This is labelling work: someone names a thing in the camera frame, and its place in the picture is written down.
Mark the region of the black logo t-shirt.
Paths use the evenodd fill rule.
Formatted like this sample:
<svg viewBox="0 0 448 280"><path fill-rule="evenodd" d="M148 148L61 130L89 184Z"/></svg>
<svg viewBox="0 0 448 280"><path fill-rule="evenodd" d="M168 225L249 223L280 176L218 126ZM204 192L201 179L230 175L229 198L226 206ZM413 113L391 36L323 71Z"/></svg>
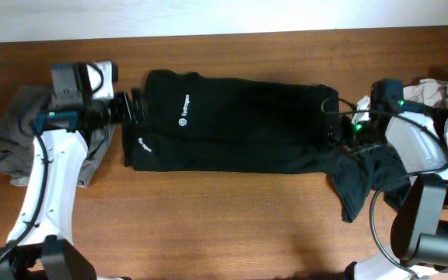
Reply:
<svg viewBox="0 0 448 280"><path fill-rule="evenodd" d="M136 171L311 173L328 167L338 92L197 72L153 70L137 124L124 126L124 164Z"/></svg>

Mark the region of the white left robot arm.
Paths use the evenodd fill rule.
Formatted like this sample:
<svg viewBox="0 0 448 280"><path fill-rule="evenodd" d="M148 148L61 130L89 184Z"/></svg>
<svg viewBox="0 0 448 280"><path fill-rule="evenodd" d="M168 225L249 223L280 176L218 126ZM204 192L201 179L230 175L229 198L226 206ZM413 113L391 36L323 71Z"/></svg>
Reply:
<svg viewBox="0 0 448 280"><path fill-rule="evenodd" d="M23 205L0 247L0 279L97 279L74 247L72 213L79 173L92 133L112 124L134 124L125 92L114 92L112 61L53 65L53 92L28 125L33 165Z"/></svg>

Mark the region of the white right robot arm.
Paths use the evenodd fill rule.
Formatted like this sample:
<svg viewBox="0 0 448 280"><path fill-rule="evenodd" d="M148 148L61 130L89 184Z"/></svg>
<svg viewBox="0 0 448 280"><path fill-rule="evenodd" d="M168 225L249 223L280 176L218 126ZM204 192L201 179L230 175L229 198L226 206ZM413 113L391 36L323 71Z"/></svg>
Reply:
<svg viewBox="0 0 448 280"><path fill-rule="evenodd" d="M377 198L400 180L410 183L390 231L390 245L350 264L345 279L427 279L448 272L448 98L434 104L406 98L395 79L372 84L370 96L351 104L352 147L384 144L394 149L404 174L378 187Z"/></svg>

